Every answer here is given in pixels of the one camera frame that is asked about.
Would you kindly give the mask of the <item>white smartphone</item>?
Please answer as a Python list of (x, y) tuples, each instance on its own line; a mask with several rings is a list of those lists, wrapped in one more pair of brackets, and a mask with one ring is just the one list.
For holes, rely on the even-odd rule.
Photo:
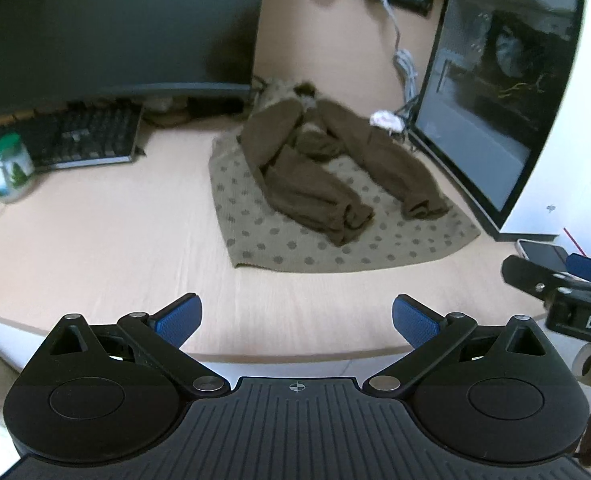
[(567, 272), (567, 258), (569, 254), (562, 246), (540, 242), (539, 240), (524, 240), (520, 238), (516, 241), (516, 250), (520, 257), (538, 266), (543, 266), (553, 272)]

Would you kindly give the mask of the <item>black computer monitor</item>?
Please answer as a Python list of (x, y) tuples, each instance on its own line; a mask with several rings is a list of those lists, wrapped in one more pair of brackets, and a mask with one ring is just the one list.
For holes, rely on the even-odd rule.
[(243, 99), (262, 0), (0, 0), (0, 116), (139, 96)]

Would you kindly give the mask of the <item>brown polka dot sweater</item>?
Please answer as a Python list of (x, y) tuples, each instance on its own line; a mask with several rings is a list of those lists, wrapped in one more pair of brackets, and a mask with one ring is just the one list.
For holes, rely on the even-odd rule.
[(307, 82), (268, 84), (245, 123), (216, 138), (208, 168), (233, 266), (395, 268), (480, 234), (407, 148)]

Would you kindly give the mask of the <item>white computer tower case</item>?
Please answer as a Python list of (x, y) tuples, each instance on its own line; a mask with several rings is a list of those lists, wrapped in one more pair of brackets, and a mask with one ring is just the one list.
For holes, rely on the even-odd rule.
[(591, 249), (591, 0), (444, 0), (414, 134), (498, 234)]

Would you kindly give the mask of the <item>black keyboard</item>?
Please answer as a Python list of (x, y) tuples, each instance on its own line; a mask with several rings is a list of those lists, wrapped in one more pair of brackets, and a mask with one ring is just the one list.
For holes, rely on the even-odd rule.
[(125, 100), (38, 114), (0, 126), (16, 133), (40, 171), (130, 162), (136, 151), (142, 106)]

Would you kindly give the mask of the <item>green lid glass jar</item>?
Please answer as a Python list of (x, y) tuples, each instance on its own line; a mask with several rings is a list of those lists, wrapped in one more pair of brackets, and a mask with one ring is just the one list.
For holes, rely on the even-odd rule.
[(12, 203), (30, 192), (35, 181), (33, 159), (21, 137), (7, 133), (0, 138), (0, 200)]

